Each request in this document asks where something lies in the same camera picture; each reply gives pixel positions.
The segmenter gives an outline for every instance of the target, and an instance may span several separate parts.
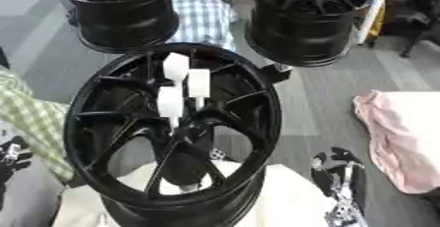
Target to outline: white foam block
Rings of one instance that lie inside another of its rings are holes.
[[[207,69],[190,69],[188,75],[188,93],[190,97],[209,97],[211,74]]]
[[[174,86],[159,89],[157,108],[160,117],[180,118],[184,115],[184,97],[182,90]]]
[[[170,55],[163,61],[165,78],[176,83],[182,82],[190,70],[190,58],[177,53]]]

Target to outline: green plaid fabric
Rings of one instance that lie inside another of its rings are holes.
[[[64,182],[74,175],[64,158],[63,124],[67,109],[67,105],[33,98],[26,83],[0,68],[0,120],[23,132],[33,153]]]

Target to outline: gray carpet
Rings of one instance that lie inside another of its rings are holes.
[[[248,0],[233,0],[243,17]],[[77,39],[64,18],[58,0],[0,0],[0,45],[13,70],[42,99],[69,102],[83,82],[114,59],[91,51]],[[233,27],[239,53],[256,65],[266,61],[250,50],[243,39],[243,22]],[[379,90],[440,89],[440,52],[427,42],[418,45],[411,59],[401,59],[397,38],[383,38],[376,49],[354,46],[347,57],[330,66],[295,68],[291,78],[276,88],[284,113],[283,136],[271,158],[308,177],[310,158],[337,145],[352,150],[365,163],[368,175],[367,220],[374,227],[439,226],[433,209],[423,200],[398,192],[368,157],[368,135],[353,114],[355,95]],[[237,136],[218,139],[227,151],[240,157],[247,150]],[[137,165],[124,152],[127,169]]]

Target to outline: plaid fabric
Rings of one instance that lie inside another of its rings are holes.
[[[238,16],[221,0],[172,0],[179,28],[168,42],[196,42],[235,51],[230,24]]]
[[[63,123],[68,106],[32,98],[29,87],[0,68],[0,120],[24,134],[32,152],[62,181],[74,171],[64,160]]]

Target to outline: pink fabric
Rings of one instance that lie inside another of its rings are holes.
[[[371,136],[372,161],[400,191],[440,187],[440,92],[373,90],[354,104]]]

